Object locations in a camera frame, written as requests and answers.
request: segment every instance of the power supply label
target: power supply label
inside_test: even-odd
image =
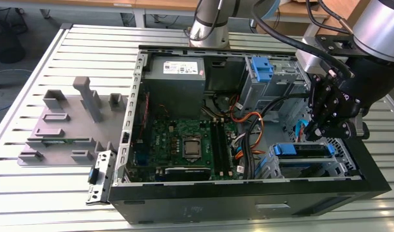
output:
[[[197,62],[165,62],[165,74],[196,74],[198,75]]]

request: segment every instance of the expansion slot bracket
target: expansion slot bracket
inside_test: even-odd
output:
[[[95,166],[90,171],[90,191],[87,205],[107,205],[109,194],[113,182],[114,166],[117,161],[117,154],[109,150],[98,155]]]

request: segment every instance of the floor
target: floor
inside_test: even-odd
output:
[[[45,54],[45,51],[55,37],[58,29],[63,23],[102,25],[102,26],[124,26],[121,15],[118,13],[93,13],[75,11],[51,11],[51,18],[45,19],[38,9],[25,9],[25,19],[29,25],[29,32],[19,35],[23,47],[27,51],[27,56],[23,61],[15,64],[2,64],[0,70],[6,69],[26,69],[34,70],[38,62]],[[185,29],[193,25],[193,17],[168,16],[161,18],[161,23],[154,23],[152,15],[148,16],[148,26],[150,28]],[[136,26],[136,20],[132,20],[132,26]],[[249,20],[232,19],[229,22],[232,32],[252,33]],[[11,71],[0,73],[0,109],[10,106],[17,95],[29,79],[30,73],[25,71]],[[0,111],[0,121],[7,110]]]

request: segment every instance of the sticker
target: sticker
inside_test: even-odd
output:
[[[242,110],[242,108],[244,108],[244,105],[242,104],[240,104],[238,102],[236,103],[236,107],[240,109],[240,110]]]
[[[197,62],[165,62],[165,74],[196,74],[198,75]]]
[[[129,6],[129,7],[133,7],[132,4],[122,4],[122,3],[114,3],[114,6]]]
[[[245,167],[244,166],[237,166],[237,172],[238,173],[245,173]]]

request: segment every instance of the slotted aluminum plate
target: slotted aluminum plate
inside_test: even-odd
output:
[[[372,130],[365,144],[393,190],[320,217],[130,225],[111,205],[86,206],[90,168],[19,167],[18,155],[42,113],[46,90],[78,94],[74,78],[90,76],[91,89],[101,95],[128,95],[141,44],[188,46],[188,39],[173,29],[74,25],[59,31],[0,124],[0,230],[394,231],[394,102],[388,98],[373,105],[365,117]],[[296,51],[258,34],[232,33],[230,44],[232,49]]]

